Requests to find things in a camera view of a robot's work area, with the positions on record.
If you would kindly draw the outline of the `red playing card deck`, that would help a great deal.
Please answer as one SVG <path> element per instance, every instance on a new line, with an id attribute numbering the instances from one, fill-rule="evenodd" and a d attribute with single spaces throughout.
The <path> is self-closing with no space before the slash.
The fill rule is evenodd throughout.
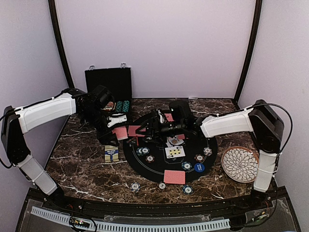
<path id="1" fill-rule="evenodd" d="M 128 138 L 127 129 L 125 126 L 115 128 L 112 130 L 112 132 L 116 135 L 118 141 Z"/>

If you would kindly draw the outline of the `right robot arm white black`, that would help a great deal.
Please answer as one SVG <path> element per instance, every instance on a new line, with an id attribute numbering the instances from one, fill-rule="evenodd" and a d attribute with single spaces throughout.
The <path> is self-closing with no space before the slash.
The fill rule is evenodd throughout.
<path id="1" fill-rule="evenodd" d="M 255 192 L 247 198 L 246 205 L 256 210 L 265 202 L 265 195 L 278 168 L 279 158 L 286 144 L 282 142 L 284 122 L 273 110 L 276 104 L 257 100 L 255 104 L 226 114 L 193 115 L 188 102 L 176 100 L 169 104 L 173 121 L 166 119 L 159 110 L 152 110 L 150 119 L 143 122 L 136 133 L 145 135 L 152 142 L 164 137 L 185 134 L 188 137 L 212 138 L 236 132 L 251 132 L 259 150 Z"/>

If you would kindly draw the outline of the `blue white chip stack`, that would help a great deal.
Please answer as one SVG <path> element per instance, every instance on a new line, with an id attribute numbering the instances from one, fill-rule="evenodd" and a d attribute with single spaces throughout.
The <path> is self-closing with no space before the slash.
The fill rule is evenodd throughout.
<path id="1" fill-rule="evenodd" d="M 140 184 L 138 182 L 134 182 L 130 185 L 130 189 L 132 192 L 139 192 Z"/>

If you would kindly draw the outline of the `dealt red cards front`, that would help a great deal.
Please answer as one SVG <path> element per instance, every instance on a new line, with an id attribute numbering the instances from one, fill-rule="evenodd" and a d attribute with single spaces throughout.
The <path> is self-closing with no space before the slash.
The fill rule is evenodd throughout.
<path id="1" fill-rule="evenodd" d="M 185 171 L 165 170 L 164 183 L 166 184 L 185 184 Z"/>

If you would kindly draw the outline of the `blue green chip stack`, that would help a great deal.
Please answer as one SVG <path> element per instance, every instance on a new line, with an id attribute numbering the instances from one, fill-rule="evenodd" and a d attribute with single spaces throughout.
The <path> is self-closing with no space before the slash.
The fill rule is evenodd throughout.
<path id="1" fill-rule="evenodd" d="M 191 195 L 194 193 L 194 189 L 191 185 L 183 185 L 182 186 L 182 192 L 185 194 L 185 195 Z"/>

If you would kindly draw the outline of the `teal chips in case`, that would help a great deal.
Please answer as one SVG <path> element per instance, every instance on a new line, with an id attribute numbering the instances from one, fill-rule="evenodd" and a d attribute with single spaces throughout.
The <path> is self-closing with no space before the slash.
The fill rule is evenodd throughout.
<path id="1" fill-rule="evenodd" d="M 115 106 L 115 112 L 127 113 L 130 109 L 130 101 L 117 101 Z"/>

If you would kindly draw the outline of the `round black poker mat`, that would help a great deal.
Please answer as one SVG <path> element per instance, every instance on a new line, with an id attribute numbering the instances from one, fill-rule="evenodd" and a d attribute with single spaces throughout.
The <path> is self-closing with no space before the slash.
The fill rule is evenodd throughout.
<path id="1" fill-rule="evenodd" d="M 171 113 L 168 110 L 161 110 L 164 114 Z M 148 113 L 133 122 L 132 125 L 141 125 L 146 120 L 150 119 L 151 113 Z M 138 137 L 139 146 L 127 144 L 127 140 L 123 142 L 123 151 L 129 165 L 141 176 L 154 182 L 163 182 L 165 170 L 185 171 L 182 168 L 182 162 L 187 161 L 192 164 L 192 169 L 185 171 L 185 182 L 190 182 L 207 174 L 215 163 L 218 151 L 216 138 L 204 138 L 202 136 L 196 138 L 188 138 L 185 136 L 184 143 L 181 145 L 185 152 L 185 157 L 166 158 L 165 148 L 168 147 L 165 139 L 162 143 L 150 142 L 147 137 Z M 137 156 L 136 150 L 139 147 L 147 147 L 150 149 L 149 154 Z M 212 150 L 211 156 L 205 156 L 203 149 L 209 147 Z M 154 162 L 148 163 L 145 158 L 148 155 L 154 156 Z M 194 170 L 194 165 L 199 163 L 195 160 L 195 155 L 203 155 L 204 160 L 200 163 L 204 164 L 205 171 L 197 173 Z"/>

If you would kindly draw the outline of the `floral patterned ceramic plate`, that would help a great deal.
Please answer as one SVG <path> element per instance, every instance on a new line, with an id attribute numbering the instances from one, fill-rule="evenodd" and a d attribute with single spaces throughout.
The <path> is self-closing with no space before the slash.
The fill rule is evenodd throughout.
<path id="1" fill-rule="evenodd" d="M 223 153 L 221 159 L 225 173 L 240 183 L 251 183 L 255 180 L 258 163 L 258 155 L 241 146 L 230 147 Z"/>

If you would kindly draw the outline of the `red triangle dealer marker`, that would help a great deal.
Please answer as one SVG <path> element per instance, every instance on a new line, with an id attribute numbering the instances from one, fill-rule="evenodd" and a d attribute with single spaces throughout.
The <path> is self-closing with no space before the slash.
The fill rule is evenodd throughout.
<path id="1" fill-rule="evenodd" d="M 126 142 L 127 144 L 130 144 L 130 145 L 136 145 L 136 146 L 139 146 L 139 141 L 138 141 L 138 137 L 135 136 L 135 137 L 132 137 L 130 138 L 129 140 L 127 140 Z"/>

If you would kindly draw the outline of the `red white chip stack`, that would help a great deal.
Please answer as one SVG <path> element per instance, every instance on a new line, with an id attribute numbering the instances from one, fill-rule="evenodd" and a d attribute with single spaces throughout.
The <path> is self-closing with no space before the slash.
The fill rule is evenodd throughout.
<path id="1" fill-rule="evenodd" d="M 159 188 L 160 190 L 164 190 L 164 189 L 166 189 L 166 184 L 165 184 L 164 182 L 160 182 L 160 183 L 158 184 L 158 188 Z"/>

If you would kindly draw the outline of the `dealt red card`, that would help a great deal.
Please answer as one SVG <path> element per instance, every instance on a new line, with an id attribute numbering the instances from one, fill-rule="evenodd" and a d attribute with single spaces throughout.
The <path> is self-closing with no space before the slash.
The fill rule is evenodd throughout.
<path id="1" fill-rule="evenodd" d="M 136 133 L 136 129 L 138 129 L 139 127 L 140 127 L 140 125 L 130 125 L 128 127 L 128 136 L 129 137 L 135 137 L 135 136 L 137 136 L 137 137 L 144 137 L 143 134 L 137 134 Z"/>
<path id="2" fill-rule="evenodd" d="M 166 119 L 167 119 L 168 122 L 174 121 L 171 113 L 165 114 L 165 117 L 166 117 Z"/>

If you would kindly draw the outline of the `black poker chip case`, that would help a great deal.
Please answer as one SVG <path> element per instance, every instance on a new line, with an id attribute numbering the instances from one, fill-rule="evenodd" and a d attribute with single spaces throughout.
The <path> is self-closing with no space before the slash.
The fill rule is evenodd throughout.
<path id="1" fill-rule="evenodd" d="M 121 114 L 126 115 L 127 122 L 132 121 L 132 81 L 130 68 L 126 67 L 86 70 L 85 80 L 88 92 L 94 90 L 98 85 L 106 87 L 114 96 L 115 106 L 117 101 L 130 101 L 129 112 Z M 112 111 L 106 111 L 102 109 L 101 112 L 106 116 L 119 114 L 115 112 L 115 108 Z"/>

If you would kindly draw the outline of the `card box in case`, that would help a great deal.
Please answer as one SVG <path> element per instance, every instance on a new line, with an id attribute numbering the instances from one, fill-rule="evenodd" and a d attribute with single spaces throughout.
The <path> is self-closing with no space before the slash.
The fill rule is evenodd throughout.
<path id="1" fill-rule="evenodd" d="M 106 111 L 112 111 L 115 108 L 115 103 L 110 101 L 104 108 Z"/>

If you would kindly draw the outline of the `blue small blind button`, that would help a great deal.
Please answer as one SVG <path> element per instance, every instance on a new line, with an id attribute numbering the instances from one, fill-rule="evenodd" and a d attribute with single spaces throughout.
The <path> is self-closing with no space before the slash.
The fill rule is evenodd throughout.
<path id="1" fill-rule="evenodd" d="M 202 164 L 202 163 L 196 163 L 196 164 L 194 165 L 194 170 L 195 170 L 197 173 L 202 173 L 202 172 L 205 171 L 205 166 L 204 166 L 204 164 Z"/>

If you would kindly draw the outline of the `blue white chip mat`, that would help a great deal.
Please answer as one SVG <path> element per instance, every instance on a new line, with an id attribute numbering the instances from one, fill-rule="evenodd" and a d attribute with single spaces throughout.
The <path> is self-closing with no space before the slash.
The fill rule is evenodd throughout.
<path id="1" fill-rule="evenodd" d="M 209 147 L 205 147 L 203 149 L 204 155 L 205 156 L 211 156 L 212 155 L 212 150 Z"/>

